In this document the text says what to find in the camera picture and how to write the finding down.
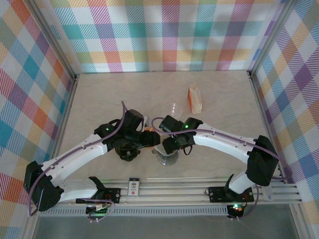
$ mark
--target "metal bar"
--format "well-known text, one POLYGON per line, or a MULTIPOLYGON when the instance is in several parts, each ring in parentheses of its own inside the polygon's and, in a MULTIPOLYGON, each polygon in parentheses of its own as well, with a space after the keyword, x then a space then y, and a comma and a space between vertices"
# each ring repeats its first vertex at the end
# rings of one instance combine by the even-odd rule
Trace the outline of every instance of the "metal bar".
MULTIPOLYGON (((86 206, 58 206, 40 214, 41 217, 86 216, 86 206)), ((123 207, 117 205, 110 216, 178 217, 178 216, 227 216, 226 205, 215 206, 164 206, 164 207, 123 207)))
MULTIPOLYGON (((264 127, 265 127, 265 129, 267 131, 267 135, 269 136, 268 138, 269 138, 271 144, 273 145, 273 147, 275 148, 276 152, 278 152, 277 146, 276 146, 276 144, 275 144, 275 142, 273 140, 274 139, 273 134, 271 133, 270 126, 268 124, 268 121, 266 120, 267 119, 266 113, 265 113, 266 111, 265 111, 265 109, 264 109, 264 107, 263 107, 263 105, 261 103, 261 99, 260 99, 259 95, 257 94, 258 89, 257 89, 256 84, 254 82, 255 81, 255 79, 254 79, 255 77, 253 75, 251 75, 251 74, 248 74, 248 76, 249 76, 250 85, 252 87, 252 91, 254 93, 254 96, 255 96, 255 99, 256 99, 256 102, 257 102, 257 105, 258 105, 258 109, 259 109, 259 113, 261 115, 261 119, 262 119, 264 127)), ((285 171, 284 171, 284 167, 282 166, 282 163, 279 162, 278 166, 279 166, 279 170, 281 172, 281 175, 283 177, 285 177, 286 174, 285 174, 285 171)))
MULTIPOLYGON (((226 178, 170 178, 146 179, 140 182, 139 197, 128 197, 128 181, 110 180, 105 187, 121 188, 120 205, 163 206, 163 205, 215 205, 209 202, 205 189, 211 186, 224 186, 226 178)), ((274 181, 270 185, 273 201, 264 201, 260 191, 261 204, 301 203, 301 197, 295 184, 284 184, 274 181)), ((253 188, 255 197, 257 189, 253 188)))
POLYGON ((69 115, 70 115, 70 111, 71 111, 71 107, 72 107, 72 103, 73 103, 73 100, 74 100, 74 96, 75 96, 75 92, 76 92, 77 86, 78 86, 78 82, 74 81, 72 83, 70 96, 69 96, 68 102, 66 104, 65 112, 64 112, 64 115, 63 115, 63 118, 62 118, 61 126, 60 126, 58 134, 57 134, 57 138, 56 138, 56 142, 55 142, 55 145, 54 145, 54 148, 53 148, 53 152, 51 154, 51 158, 55 158, 55 157, 57 157, 59 155, 60 147, 61 147, 62 140, 63 140, 63 137, 64 137, 66 124, 67 124, 67 121, 69 119, 69 115))
POLYGON ((270 51, 274 42, 277 40, 277 37, 279 36, 281 30, 283 29, 290 13, 293 11, 297 2, 298 2, 298 0, 287 0, 285 2, 283 10, 280 13, 278 19, 276 20, 274 27, 273 27, 271 33, 269 34, 267 41, 266 41, 264 47, 261 49, 260 54, 259 54, 258 58, 256 59, 256 62, 251 70, 253 75, 257 73, 258 69, 263 64, 268 52, 270 51))
POLYGON ((52 33, 50 26, 47 24, 45 18, 43 17, 38 5, 34 2, 34 0, 24 0, 24 3, 29 8, 35 21, 40 27, 41 32, 43 33, 49 45, 51 46, 54 53, 56 54, 57 58, 61 62, 61 65, 66 70, 66 73, 71 79, 75 80, 77 73, 73 71, 71 64, 69 63, 68 59, 63 53, 63 50, 61 49, 59 43, 57 42, 57 39, 52 33))
POLYGON ((311 228, 309 218, 305 215, 303 205, 291 204, 290 209, 299 237, 302 239, 315 239, 316 236, 311 228))
POLYGON ((24 224, 21 227, 20 234, 18 236, 19 239, 32 239, 33 234, 36 229, 37 220, 38 220, 39 214, 34 215, 33 217, 24 217, 24 224))

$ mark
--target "plaid wallpaper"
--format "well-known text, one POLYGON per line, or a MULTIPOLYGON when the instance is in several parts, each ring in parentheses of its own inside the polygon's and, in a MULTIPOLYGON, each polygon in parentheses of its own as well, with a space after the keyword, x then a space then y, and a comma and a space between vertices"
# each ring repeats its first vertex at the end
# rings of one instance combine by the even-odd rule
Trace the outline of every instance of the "plaid wallpaper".
POLYGON ((0 239, 26 217, 26 165, 48 160, 71 81, 22 0, 0 0, 0 239))
POLYGON ((85 73, 247 69, 280 5, 280 0, 38 2, 60 43, 67 41, 65 52, 85 73))
POLYGON ((273 30, 273 27, 276 23, 276 20, 278 19, 278 17, 280 16, 280 13, 282 12, 283 8, 284 8, 284 5, 285 5, 285 2, 287 0, 281 0, 268 27, 267 27, 267 30, 265 31, 265 34, 263 35, 262 37, 262 40, 260 41, 259 45, 258 45, 258 48, 254 54, 254 57, 253 57, 253 60, 250 62, 250 65, 248 67, 248 70, 251 70, 253 68, 253 66, 255 65, 255 62, 260 54, 260 51, 261 49, 263 49, 263 47, 265 46, 265 43, 266 41, 268 40, 268 37, 269 37, 269 34, 272 32, 273 30))
POLYGON ((259 94, 319 238, 319 0, 299 0, 259 70, 259 94))

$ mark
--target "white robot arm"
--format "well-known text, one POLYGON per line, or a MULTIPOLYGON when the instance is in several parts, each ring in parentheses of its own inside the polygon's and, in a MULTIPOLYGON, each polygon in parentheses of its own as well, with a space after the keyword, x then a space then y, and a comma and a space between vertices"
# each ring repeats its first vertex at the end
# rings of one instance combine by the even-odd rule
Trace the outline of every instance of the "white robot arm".
MULTIPOLYGON (((137 128, 144 128, 144 117, 135 110, 126 111, 124 123, 118 132, 109 139, 101 141, 105 136, 116 130, 119 121, 119 119, 116 119, 99 126, 82 143, 59 157, 44 162, 42 165, 32 162, 27 166, 24 187, 28 193, 37 177, 47 171, 36 184, 32 194, 32 200, 39 211, 46 211, 58 202, 71 199, 105 199, 103 198, 105 196, 104 186, 97 178, 90 177, 86 180, 65 179, 84 164, 113 148, 121 159, 131 161, 139 154, 139 148, 160 144, 158 133, 137 131, 137 128), (79 147, 82 149, 70 154, 79 147), (65 158, 54 165, 54 162, 61 157, 65 158)), ((188 118, 183 123, 166 116, 159 127, 171 135, 162 142, 167 154, 197 144, 215 148, 247 164, 247 170, 233 180, 231 180, 231 176, 225 186, 225 195, 230 201, 236 201, 238 197, 241 198, 240 194, 255 184, 269 185, 278 160, 254 147, 257 144, 276 153, 266 137, 259 136, 258 139, 253 139, 232 135, 216 130, 194 118, 188 118)))

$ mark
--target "clear plastic cup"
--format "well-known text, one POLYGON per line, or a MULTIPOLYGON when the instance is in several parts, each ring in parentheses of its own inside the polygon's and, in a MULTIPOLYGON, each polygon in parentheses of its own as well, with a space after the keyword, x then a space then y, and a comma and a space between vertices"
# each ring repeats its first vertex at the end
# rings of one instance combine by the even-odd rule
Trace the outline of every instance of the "clear plastic cup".
POLYGON ((157 159, 162 165, 173 165, 177 162, 178 151, 175 150, 171 154, 167 154, 162 144, 156 145, 152 150, 153 154, 157 154, 157 159))
POLYGON ((181 107, 177 103, 168 103, 163 107, 163 116, 172 116, 174 119, 179 119, 181 117, 181 107))

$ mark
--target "metal frame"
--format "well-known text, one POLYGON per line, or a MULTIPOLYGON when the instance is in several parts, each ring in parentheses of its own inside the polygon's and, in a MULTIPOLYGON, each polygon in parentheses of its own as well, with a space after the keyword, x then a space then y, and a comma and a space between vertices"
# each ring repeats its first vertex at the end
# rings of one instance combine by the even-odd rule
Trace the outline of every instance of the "metal frame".
MULTIPOLYGON (((258 109, 259 109, 259 112, 260 112, 260 115, 261 115, 261 118, 263 120, 263 124, 264 124, 264 127, 267 131, 267 134, 269 136, 269 139, 271 141, 271 143, 273 144, 274 148, 277 150, 277 147, 276 145, 274 144, 273 142, 273 136, 271 134, 271 131, 270 131, 270 126, 266 120, 266 114, 265 114, 265 110, 263 108, 263 105, 261 103, 261 99, 259 98, 257 92, 258 92, 258 89, 256 87, 256 84, 255 84, 255 80, 254 80, 254 75, 252 75, 252 73, 248 73, 248 78, 249 78, 249 82, 250 82, 250 85, 252 87, 252 91, 254 93, 254 96, 255 96, 255 99, 256 99, 256 102, 258 104, 258 109)), ((281 163, 279 163, 279 168, 280 168, 280 171, 282 173, 282 176, 286 176, 285 174, 285 171, 283 170, 283 167, 281 165, 281 163)), ((315 235, 314 235, 314 231, 311 229, 310 227, 310 222, 306 216, 306 211, 305 211, 305 208, 303 206, 303 204, 290 204, 290 209, 291 209, 291 212, 292 212, 292 215, 293 215, 293 219, 295 221, 295 225, 296 225, 296 229, 297 229, 297 232, 299 234, 299 237, 302 238, 302 239, 314 239, 316 238, 315 235)))
POLYGON ((47 24, 45 18, 43 17, 38 5, 33 0, 23 0, 23 1, 26 4, 26 6, 29 8, 36 23, 39 25, 43 35, 45 36, 49 45, 52 47, 53 51, 55 52, 57 58, 61 62, 61 65, 65 69, 66 73, 71 79, 75 80, 77 73, 73 71, 71 64, 69 63, 67 57, 63 53, 63 50, 61 49, 54 34, 52 33, 50 26, 47 24))
POLYGON ((278 19, 276 20, 276 22, 273 26, 273 29, 271 30, 271 32, 266 40, 266 43, 265 43, 264 47, 261 49, 261 51, 256 59, 256 62, 251 70, 252 75, 256 74, 258 69, 263 64, 268 52, 270 51, 274 42, 277 40, 281 30, 283 29, 290 13, 293 11, 297 2, 298 2, 298 0, 286 0, 285 5, 283 7, 283 10, 280 13, 278 19))
MULTIPOLYGON (((298 0, 288 0, 285 3, 283 12, 277 19, 274 28, 271 34, 268 37, 268 40, 263 47, 255 65, 252 68, 252 74, 254 75, 262 62, 265 60, 267 53, 271 49, 273 43, 276 41, 283 25, 288 19, 291 11, 296 5, 298 0)), ((32 15, 35 17, 36 22, 38 23, 41 31, 46 36, 49 44, 53 48, 54 52, 57 54, 58 59, 61 61, 62 66, 66 69, 70 78, 74 80, 72 89, 70 91, 70 97, 68 100, 67 108, 65 115, 62 119, 61 127, 58 132, 58 137, 56 145, 54 147, 52 157, 58 155, 60 146, 62 143, 64 131, 66 128, 68 116, 70 109, 72 107, 73 98, 75 95, 77 87, 77 75, 72 70, 66 56, 64 55, 61 47, 59 46, 55 36, 51 32, 50 27, 46 23, 44 17, 37 4, 33 0, 24 0, 25 4, 30 9, 32 15)), ((253 93, 256 98, 256 102, 259 106, 260 114, 262 120, 267 130, 269 136, 271 132, 266 121, 266 117, 263 112, 263 107, 261 101, 257 95, 256 87, 253 82, 253 79, 250 79, 250 83, 253 89, 253 93)), ((216 212, 218 208, 222 210, 220 215, 225 215, 223 209, 226 207, 226 204, 212 204, 209 202, 209 197, 204 194, 204 191, 207 187, 211 186, 224 186, 227 178, 165 178, 165 179, 146 179, 142 180, 140 184, 140 196, 139 197, 128 197, 127 187, 128 181, 125 180, 111 180, 104 182, 106 187, 120 187, 122 189, 122 197, 120 204, 117 205, 117 211, 115 211, 114 216, 141 216, 141 208, 147 209, 147 212, 143 212, 144 216, 155 215, 155 210, 165 209, 162 213, 156 215, 160 216, 173 216, 177 209, 183 209, 183 212, 177 213, 178 215, 214 215, 212 213, 216 212)), ((260 200, 258 204, 290 204, 292 215, 296 224, 298 234, 301 238, 314 238, 313 231, 309 229, 307 225, 307 217, 305 217, 305 211, 302 206, 301 198, 298 192, 298 189, 295 184, 285 184, 282 181, 273 181, 271 183, 271 191, 274 193, 274 200, 267 201, 263 197, 263 192, 260 188, 260 200)), ((45 216, 74 216, 74 213, 78 213, 78 216, 83 216, 82 209, 85 208, 85 205, 79 206, 75 202, 65 202, 60 203, 57 207, 38 214, 32 218, 29 218, 25 222, 24 230, 21 230, 20 238, 32 238, 33 233, 36 227, 36 222, 38 217, 45 216)))

